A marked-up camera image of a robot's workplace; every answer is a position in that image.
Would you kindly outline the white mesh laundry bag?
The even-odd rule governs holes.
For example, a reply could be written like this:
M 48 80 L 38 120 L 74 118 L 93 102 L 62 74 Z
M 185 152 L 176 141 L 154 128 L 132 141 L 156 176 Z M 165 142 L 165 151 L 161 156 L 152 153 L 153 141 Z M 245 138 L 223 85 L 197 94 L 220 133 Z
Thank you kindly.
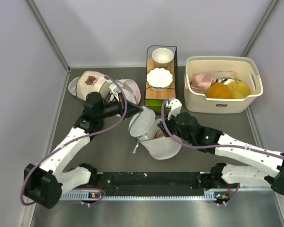
M 135 114 L 128 127 L 130 135 L 138 140 L 135 148 L 143 145 L 156 160 L 165 160 L 177 155 L 182 145 L 170 137 L 155 138 L 156 134 L 163 133 L 157 126 L 161 119 L 157 119 L 150 108 L 142 108 L 143 112 Z

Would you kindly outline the black wire wooden rack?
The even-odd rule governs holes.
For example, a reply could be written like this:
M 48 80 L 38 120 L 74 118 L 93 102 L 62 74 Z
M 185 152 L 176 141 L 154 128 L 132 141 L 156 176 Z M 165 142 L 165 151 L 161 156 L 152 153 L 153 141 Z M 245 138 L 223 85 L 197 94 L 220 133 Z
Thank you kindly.
M 158 67 L 154 64 L 152 59 L 152 52 L 157 48 L 168 48 L 174 53 L 174 59 L 167 67 Z M 176 46 L 161 46 L 161 45 L 153 45 L 147 49 L 147 60 L 146 60 L 146 75 L 149 73 L 150 70 L 154 68 L 165 68 L 170 70 L 173 74 L 173 82 L 167 88 L 154 88 L 151 87 L 148 82 L 146 81 L 146 89 L 144 91 L 144 102 L 147 99 L 172 99 L 178 97 L 178 85 L 177 85 L 177 78 L 178 78 L 178 56 L 177 56 L 177 47 Z

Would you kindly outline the yellow orange bra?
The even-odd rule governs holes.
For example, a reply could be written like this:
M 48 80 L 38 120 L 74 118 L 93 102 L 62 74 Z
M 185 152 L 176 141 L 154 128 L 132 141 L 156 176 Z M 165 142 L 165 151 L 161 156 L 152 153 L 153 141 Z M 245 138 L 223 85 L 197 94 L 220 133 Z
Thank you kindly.
M 212 99 L 232 99 L 232 94 L 226 85 L 215 83 L 208 89 L 206 97 Z

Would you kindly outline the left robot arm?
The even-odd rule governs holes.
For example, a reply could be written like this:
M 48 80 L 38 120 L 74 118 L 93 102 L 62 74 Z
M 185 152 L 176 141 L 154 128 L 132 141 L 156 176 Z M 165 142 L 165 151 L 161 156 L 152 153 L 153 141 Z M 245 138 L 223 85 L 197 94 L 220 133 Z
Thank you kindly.
M 105 132 L 104 119 L 119 115 L 121 119 L 139 114 L 143 108 L 128 101 L 119 92 L 109 101 L 99 92 L 91 92 L 84 102 L 82 115 L 75 122 L 65 139 L 48 156 L 36 165 L 29 164 L 24 170 L 20 200 L 27 197 L 47 209 L 54 207 L 61 196 L 78 186 L 91 188 L 98 182 L 97 171 L 89 164 L 80 164 L 64 172 L 76 154 L 97 135 Z

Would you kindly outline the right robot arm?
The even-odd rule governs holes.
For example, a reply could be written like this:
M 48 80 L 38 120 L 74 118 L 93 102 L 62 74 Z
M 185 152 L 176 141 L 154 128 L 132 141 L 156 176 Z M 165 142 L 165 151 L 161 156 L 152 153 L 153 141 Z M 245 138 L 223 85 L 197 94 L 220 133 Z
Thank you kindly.
M 252 184 L 271 188 L 284 196 L 284 152 L 259 148 L 242 142 L 210 127 L 201 126 L 188 113 L 164 117 L 158 127 L 166 137 L 204 153 L 227 157 L 241 162 L 242 166 L 217 164 L 211 169 L 212 183 Z

